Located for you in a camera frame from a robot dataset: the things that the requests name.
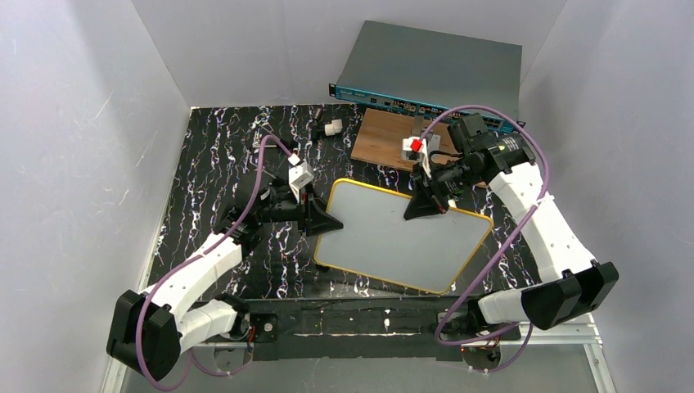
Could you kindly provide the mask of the orange framed whiteboard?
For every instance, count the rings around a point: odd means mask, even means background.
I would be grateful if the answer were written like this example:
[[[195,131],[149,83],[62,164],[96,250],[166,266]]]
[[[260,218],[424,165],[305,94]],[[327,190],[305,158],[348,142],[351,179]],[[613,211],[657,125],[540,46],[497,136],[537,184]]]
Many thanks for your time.
[[[491,218],[451,208],[406,220],[410,196],[337,179],[327,212],[344,225],[318,238],[316,264],[401,287],[443,294],[491,233]]]

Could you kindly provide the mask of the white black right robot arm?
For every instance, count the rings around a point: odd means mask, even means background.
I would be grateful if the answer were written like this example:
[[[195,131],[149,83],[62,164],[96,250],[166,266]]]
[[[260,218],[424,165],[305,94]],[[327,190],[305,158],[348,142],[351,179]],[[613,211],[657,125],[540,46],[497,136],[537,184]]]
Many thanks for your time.
[[[402,141],[403,154],[416,158],[413,196],[406,220],[442,215],[466,186],[485,183],[501,200],[534,257],[540,282],[531,287],[464,296],[447,311],[436,331],[441,341],[455,334],[502,334],[511,323],[554,328],[597,309],[619,279],[611,262],[599,262],[576,237],[548,192],[547,171],[521,127],[490,131],[481,114],[464,115],[448,126],[455,152],[448,162],[432,161],[425,135]]]

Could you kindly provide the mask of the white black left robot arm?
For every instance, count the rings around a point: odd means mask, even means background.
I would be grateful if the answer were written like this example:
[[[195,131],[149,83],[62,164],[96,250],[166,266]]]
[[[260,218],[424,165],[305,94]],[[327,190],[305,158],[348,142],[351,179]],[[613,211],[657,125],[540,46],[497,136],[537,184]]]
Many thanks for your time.
[[[106,353],[158,382],[192,347],[222,333],[241,334],[249,313],[243,300],[220,296],[200,307],[194,303],[264,240],[265,224],[277,222],[294,222],[307,237],[344,227],[312,185],[293,192],[270,183],[225,201],[213,232],[189,260],[145,290],[118,298]]]

